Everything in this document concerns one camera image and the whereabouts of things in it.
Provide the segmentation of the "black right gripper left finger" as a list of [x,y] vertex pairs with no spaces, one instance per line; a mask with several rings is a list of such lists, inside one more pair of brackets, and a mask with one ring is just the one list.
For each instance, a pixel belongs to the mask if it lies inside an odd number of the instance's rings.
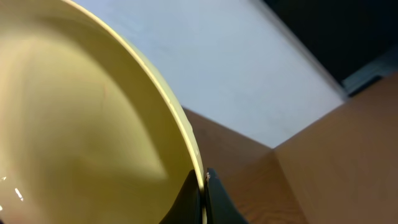
[[174,204],[160,224],[201,224],[201,193],[197,176],[191,170],[185,179]]

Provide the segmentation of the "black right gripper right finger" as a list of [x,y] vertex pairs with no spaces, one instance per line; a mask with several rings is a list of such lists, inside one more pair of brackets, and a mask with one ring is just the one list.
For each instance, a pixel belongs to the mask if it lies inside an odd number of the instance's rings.
[[238,212],[213,168],[207,168],[205,181],[207,224],[248,224]]

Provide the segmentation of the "yellow plate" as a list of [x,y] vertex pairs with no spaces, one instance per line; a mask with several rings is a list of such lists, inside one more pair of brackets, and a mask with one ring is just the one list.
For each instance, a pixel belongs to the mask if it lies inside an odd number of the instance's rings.
[[1,2],[1,222],[159,223],[204,189],[167,82],[73,1]]

